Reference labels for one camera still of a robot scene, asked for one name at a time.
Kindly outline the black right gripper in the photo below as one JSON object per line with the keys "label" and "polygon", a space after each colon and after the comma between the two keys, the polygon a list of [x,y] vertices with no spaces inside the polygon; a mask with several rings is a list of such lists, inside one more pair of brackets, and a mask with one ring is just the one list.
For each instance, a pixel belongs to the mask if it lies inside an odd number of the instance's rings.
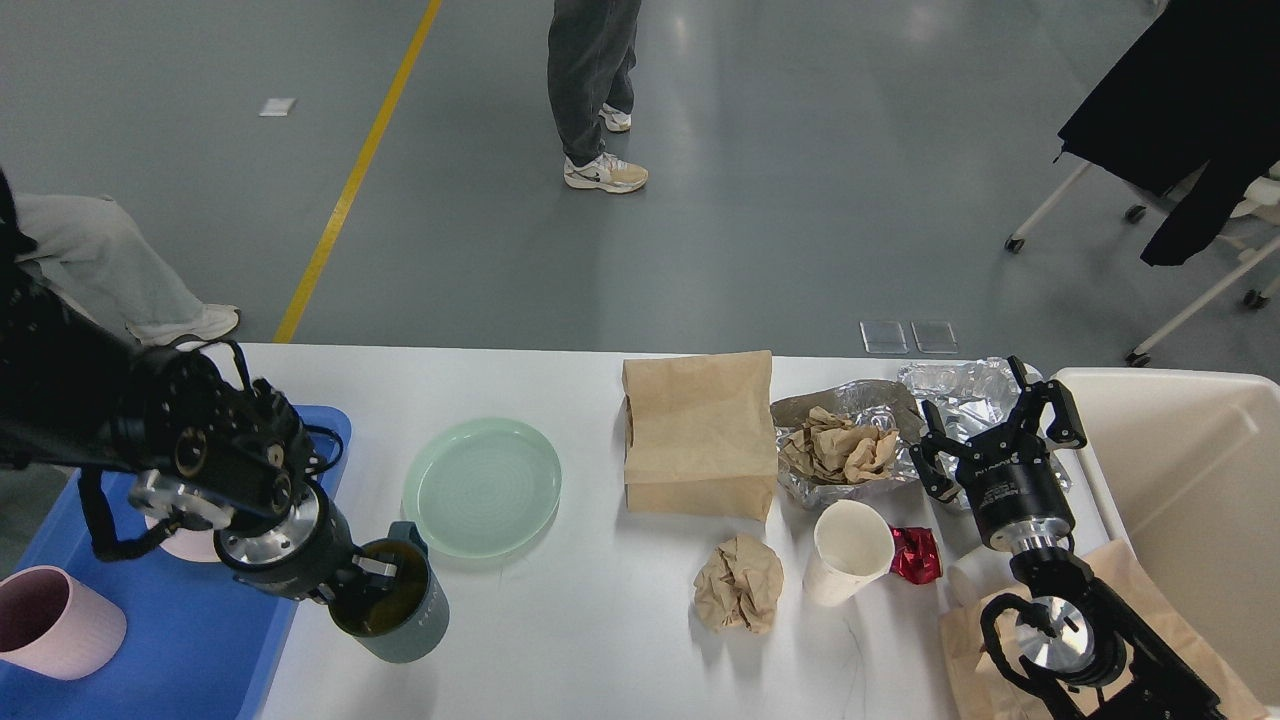
{"label": "black right gripper", "polygon": [[[1056,448],[1083,448],[1088,441],[1071,391],[1060,380],[1028,379],[1025,364],[1009,356],[1020,395],[1006,419],[1006,432],[984,432],[968,441],[970,448],[947,436],[938,407],[920,401],[925,432],[909,455],[925,493],[951,503],[960,486],[970,503],[980,542],[991,550],[1047,547],[1068,538],[1075,518],[1050,466]],[[1041,434],[1046,406],[1053,419]],[[957,460],[956,480],[941,456]]]}

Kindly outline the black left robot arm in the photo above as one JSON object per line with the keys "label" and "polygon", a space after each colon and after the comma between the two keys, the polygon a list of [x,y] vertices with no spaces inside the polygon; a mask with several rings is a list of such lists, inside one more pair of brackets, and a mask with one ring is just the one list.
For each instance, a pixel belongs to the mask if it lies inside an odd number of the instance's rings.
{"label": "black left robot arm", "polygon": [[232,347],[239,384],[197,351],[128,345],[31,275],[35,240],[3,188],[3,462],[78,468],[93,555],[140,559],[182,528],[214,533],[242,584],[330,607],[374,603],[410,578],[358,547],[319,484],[307,424]]}

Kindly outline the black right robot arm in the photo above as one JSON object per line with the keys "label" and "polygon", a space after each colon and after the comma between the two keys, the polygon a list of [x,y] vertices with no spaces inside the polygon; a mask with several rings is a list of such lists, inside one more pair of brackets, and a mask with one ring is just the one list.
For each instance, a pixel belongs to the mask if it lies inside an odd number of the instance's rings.
{"label": "black right robot arm", "polygon": [[997,594],[980,614],[1000,675],[1055,719],[1079,719],[1074,693],[1097,692],[1094,719],[1220,719],[1219,696],[1074,552],[1075,518],[1050,466],[1056,448],[1088,443],[1071,392],[1029,380],[1009,357],[1020,393],[1007,418],[969,439],[947,434],[923,402],[927,430],[910,447],[925,492],[964,495],[980,542],[1010,555],[1029,597]]}

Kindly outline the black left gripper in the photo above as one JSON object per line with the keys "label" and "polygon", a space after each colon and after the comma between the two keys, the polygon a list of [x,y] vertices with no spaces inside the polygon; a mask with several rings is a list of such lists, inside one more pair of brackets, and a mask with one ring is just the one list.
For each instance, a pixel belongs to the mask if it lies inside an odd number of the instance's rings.
{"label": "black left gripper", "polygon": [[401,573],[396,555],[358,555],[346,518],[312,482],[275,527],[260,536],[218,530],[214,548],[239,583],[294,601],[332,603],[358,574],[392,584]]}

